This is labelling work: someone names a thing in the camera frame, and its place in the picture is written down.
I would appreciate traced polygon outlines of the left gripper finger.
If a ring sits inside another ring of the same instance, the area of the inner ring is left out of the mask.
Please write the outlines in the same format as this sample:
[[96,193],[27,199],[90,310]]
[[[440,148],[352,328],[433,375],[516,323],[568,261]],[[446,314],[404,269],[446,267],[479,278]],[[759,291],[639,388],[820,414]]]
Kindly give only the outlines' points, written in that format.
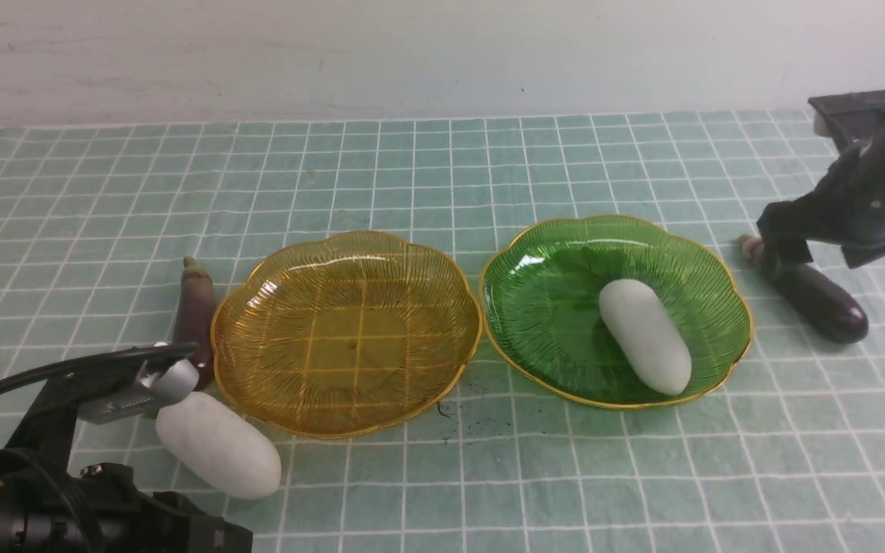
[[103,392],[101,398],[88,400],[78,407],[78,419],[102,425],[123,418],[158,412],[182,402],[196,389],[200,372],[189,361],[158,367],[147,362],[127,382]]
[[177,362],[196,353],[196,343],[159,343],[153,346],[132,347],[109,353],[98,353],[70,359],[67,377],[92,373],[102,369],[118,369],[135,372],[164,373]]

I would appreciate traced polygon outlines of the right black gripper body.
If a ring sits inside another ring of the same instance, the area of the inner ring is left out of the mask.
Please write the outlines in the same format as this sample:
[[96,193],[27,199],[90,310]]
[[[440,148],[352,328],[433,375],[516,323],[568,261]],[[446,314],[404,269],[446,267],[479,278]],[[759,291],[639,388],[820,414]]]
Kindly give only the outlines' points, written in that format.
[[850,269],[885,257],[885,90],[809,98],[817,133],[840,155],[816,191],[837,211],[840,246]]

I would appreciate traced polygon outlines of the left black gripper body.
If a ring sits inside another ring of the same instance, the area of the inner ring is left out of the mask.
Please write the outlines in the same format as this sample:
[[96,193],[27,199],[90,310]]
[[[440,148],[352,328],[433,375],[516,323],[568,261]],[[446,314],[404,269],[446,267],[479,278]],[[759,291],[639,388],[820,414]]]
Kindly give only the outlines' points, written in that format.
[[66,376],[31,369],[2,381],[42,389],[0,454],[0,552],[250,552],[249,529],[176,492],[145,494],[121,463],[67,475],[78,407],[127,384],[134,370]]

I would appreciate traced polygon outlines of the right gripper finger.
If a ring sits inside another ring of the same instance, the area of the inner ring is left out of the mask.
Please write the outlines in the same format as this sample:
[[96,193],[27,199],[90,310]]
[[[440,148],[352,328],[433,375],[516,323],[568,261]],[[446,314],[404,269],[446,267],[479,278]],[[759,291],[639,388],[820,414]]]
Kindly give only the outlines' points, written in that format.
[[760,231],[761,253],[757,267],[763,273],[776,273],[791,267],[811,265],[814,256],[804,232]]
[[821,194],[767,204],[757,228],[764,240],[840,240],[835,203]]

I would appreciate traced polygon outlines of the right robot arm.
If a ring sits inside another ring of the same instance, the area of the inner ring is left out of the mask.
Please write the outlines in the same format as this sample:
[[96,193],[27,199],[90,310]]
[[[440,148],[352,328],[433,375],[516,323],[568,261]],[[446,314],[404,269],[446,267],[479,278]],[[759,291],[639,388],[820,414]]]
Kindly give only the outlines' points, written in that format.
[[757,228],[764,265],[807,265],[809,243],[837,245],[847,267],[885,257],[885,90],[809,98],[814,130],[838,157],[811,192],[768,204]]

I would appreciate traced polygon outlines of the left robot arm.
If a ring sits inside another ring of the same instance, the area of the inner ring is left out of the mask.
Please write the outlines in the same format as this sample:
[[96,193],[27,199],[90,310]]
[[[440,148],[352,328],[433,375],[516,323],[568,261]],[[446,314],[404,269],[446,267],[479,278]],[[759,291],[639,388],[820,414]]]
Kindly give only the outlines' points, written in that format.
[[250,552],[249,529],[178,492],[147,494],[123,463],[68,472],[78,421],[105,424],[176,405],[194,391],[197,344],[133,347],[28,369],[0,396],[40,391],[0,448],[0,552]]

